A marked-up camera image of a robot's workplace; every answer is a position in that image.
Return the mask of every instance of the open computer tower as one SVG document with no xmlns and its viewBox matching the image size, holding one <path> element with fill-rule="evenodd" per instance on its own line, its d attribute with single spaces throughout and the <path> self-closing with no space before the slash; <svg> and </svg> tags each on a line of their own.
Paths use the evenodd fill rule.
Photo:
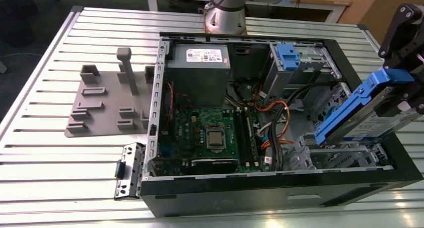
<svg viewBox="0 0 424 228">
<path fill-rule="evenodd" d="M 154 216 L 338 206 L 422 179 L 394 134 L 314 142 L 361 83 L 334 40 L 161 33 L 153 78 L 148 143 L 124 148 L 114 198 L 141 198 Z M 313 83 L 276 118 L 273 150 L 284 105 L 268 105 Z"/>
</svg>

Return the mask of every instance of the cpu socket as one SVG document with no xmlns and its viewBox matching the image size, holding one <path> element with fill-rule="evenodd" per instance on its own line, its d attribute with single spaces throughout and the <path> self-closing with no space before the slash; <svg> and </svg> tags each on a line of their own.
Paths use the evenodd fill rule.
<svg viewBox="0 0 424 228">
<path fill-rule="evenodd" d="M 226 148 L 225 126 L 206 126 L 206 149 L 213 153 L 220 153 Z"/>
</svg>

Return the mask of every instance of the floor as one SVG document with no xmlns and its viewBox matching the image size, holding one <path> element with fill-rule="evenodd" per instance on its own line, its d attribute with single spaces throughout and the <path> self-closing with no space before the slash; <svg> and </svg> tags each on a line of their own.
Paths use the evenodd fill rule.
<svg viewBox="0 0 424 228">
<path fill-rule="evenodd" d="M 88 7 L 148 10 L 146 0 L 33 1 L 37 5 L 38 13 L 28 19 L 28 22 L 36 35 L 34 42 L 29 46 L 13 48 L 8 46 L 4 41 L 0 40 L 0 61 L 8 68 L 6 74 L 0 74 L 0 121 L 26 82 L 32 70 L 37 65 L 41 55 L 44 54 L 44 51 L 56 35 L 56 32 L 62 24 L 62 21 L 69 13 L 72 6 L 82 5 Z M 160 11 L 197 13 L 198 7 L 204 5 L 204 2 L 190 0 L 158 0 L 157 4 Z M 296 19 L 308 20 L 304 18 L 298 18 L 301 13 L 300 11 L 297 13 L 293 13 L 293 9 L 288 8 L 286 11 L 281 12 L 281 9 L 281 7 L 273 8 L 250 5 L 248 7 L 246 16 L 284 19 L 292 19 L 293 16 L 296 16 Z"/>
</svg>

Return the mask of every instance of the motherboard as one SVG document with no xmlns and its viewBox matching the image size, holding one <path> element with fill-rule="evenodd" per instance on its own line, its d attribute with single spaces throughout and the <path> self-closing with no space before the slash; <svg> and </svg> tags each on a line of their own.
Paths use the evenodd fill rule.
<svg viewBox="0 0 424 228">
<path fill-rule="evenodd" d="M 158 140 L 157 175 L 265 171 L 256 123 L 248 108 L 176 110 L 172 129 Z"/>
</svg>

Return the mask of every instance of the ram slot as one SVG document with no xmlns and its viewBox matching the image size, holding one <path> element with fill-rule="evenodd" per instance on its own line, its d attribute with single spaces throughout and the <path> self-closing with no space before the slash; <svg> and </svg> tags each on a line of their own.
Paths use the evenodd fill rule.
<svg viewBox="0 0 424 228">
<path fill-rule="evenodd" d="M 242 140 L 242 153 L 245 157 L 245 166 L 253 165 L 253 154 L 250 151 L 250 136 L 249 136 L 249 125 L 248 125 L 248 118 L 245 115 L 245 112 L 240 112 L 240 132 L 241 132 L 241 137 L 237 139 Z"/>
<path fill-rule="evenodd" d="M 252 116 L 248 108 L 244 108 L 245 114 L 246 114 L 246 128 L 249 131 L 249 157 L 250 157 L 250 162 L 252 165 L 258 166 L 258 161 L 256 157 L 256 141 L 254 141 L 254 132 L 253 132 L 253 125 L 252 125 Z"/>
<path fill-rule="evenodd" d="M 236 132 L 236 141 L 238 147 L 238 154 L 240 154 L 240 163 L 248 166 L 246 156 L 245 156 L 245 139 L 244 139 L 244 132 L 242 132 L 242 118 L 240 111 L 234 111 L 233 113 L 233 125 L 234 125 L 234 132 Z"/>
</svg>

